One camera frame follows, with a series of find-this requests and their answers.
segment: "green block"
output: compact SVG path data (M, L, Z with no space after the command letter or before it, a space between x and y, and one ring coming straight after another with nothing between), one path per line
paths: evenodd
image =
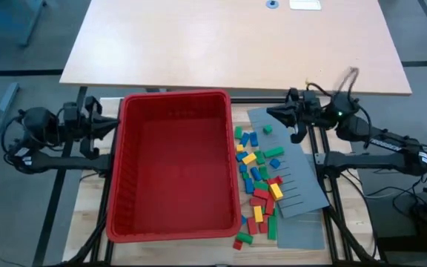
M266 191L268 190L268 185L265 184L264 182L255 181L253 183L253 185L256 189L262 189L262 190L266 190Z
M268 217L268 239L269 240L276 240L276 217L275 216L269 216Z
M265 127L263 127L263 133L265 134L270 134L273 131L273 128L271 127L271 125L266 125Z
M235 138L241 139L242 135L243 135L243 133L242 133L242 127L236 126L235 127Z
M268 151L265 152L265 157L273 157L273 156L281 156L285 153L285 150L282 149L282 147L277 147L277 148L273 148L270 149Z
M259 167L259 175L261 175L262 179L270 179L266 166Z
M238 234L236 235L236 238L242 242L248 243L251 245L251 243L253 243L253 237L249 234L245 234L242 232L238 232Z
M258 164L258 165L260 165L260 164L265 164L265 157L263 156L263 152L261 152L261 151L254 151L254 153L255 153L255 156L256 156L256 163Z

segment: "blue block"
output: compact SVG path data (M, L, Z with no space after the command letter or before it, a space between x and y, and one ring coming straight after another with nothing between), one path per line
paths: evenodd
M251 176L253 176L253 178L256 180L256 181L261 181L262 179L261 179L261 174L259 174L259 171L258 171L258 168L257 167L253 167L253 168L251 168L250 169L250 171L251 171Z
M248 152L238 153L236 155L237 162L241 162L244 157L248 156Z
M253 181L251 178L245 179L245 192L246 194L252 194L253 191L255 191L255 188L253 187Z
M247 171L246 165L245 164L241 164L240 165L240 172L246 172L246 171Z
M271 165L271 167L273 167L273 168L278 168L278 167L281 165L281 162L279 162L279 160L278 160L278 159L272 159L272 160L270 161L270 165Z
M240 145L243 145L246 148L246 143L248 143L248 139L250 139L250 135L248 133L243 133L242 138L240 140Z
M258 136L256 135L256 132L250 133L250 143L252 147L258 146Z

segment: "floor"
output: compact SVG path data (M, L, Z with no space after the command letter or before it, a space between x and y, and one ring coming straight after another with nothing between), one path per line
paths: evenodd
M30 46L21 48L16 42L27 9L21 5L8 6L7 1L0 0L0 10L6 10L0 11L0 70L62 69L89 3L88 0L47 0ZM401 60L427 61L427 17L418 0L388 0L380 1L380 4ZM14 23L8 22L8 10ZM371 114L373 125L427 143L427 67L406 67L405 72L413 90L412 96L361 96L361 103ZM64 102L74 101L78 89L60 85L58 81L59 76L0 77L0 98L11 82L18 82L21 90L11 106L10 115L16 114L18 109L33 106L56 111ZM113 97L135 92L144 90L91 88L88 94ZM20 128L12 127L7 139L20 134ZM356 152L362 150L361 144L353 144L353 148ZM369 148L369 151L380 152L378 148ZM62 258L79 177L80 171L67 173L45 264L58 263ZM405 188L415 181L413 177L376 175L369 171L361 171L360 177L366 193L387 185ZM54 178L54 171L20 174L4 164L0 149L0 258L25 266L32 264ZM383 219L379 211L372 211L372 217L379 222ZM392 253L387 256L397 263L427 266L427 255Z

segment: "red basket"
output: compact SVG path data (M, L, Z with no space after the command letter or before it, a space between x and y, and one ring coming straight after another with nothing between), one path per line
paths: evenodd
M241 226L230 97L222 90L125 98L107 235L115 243L230 237Z

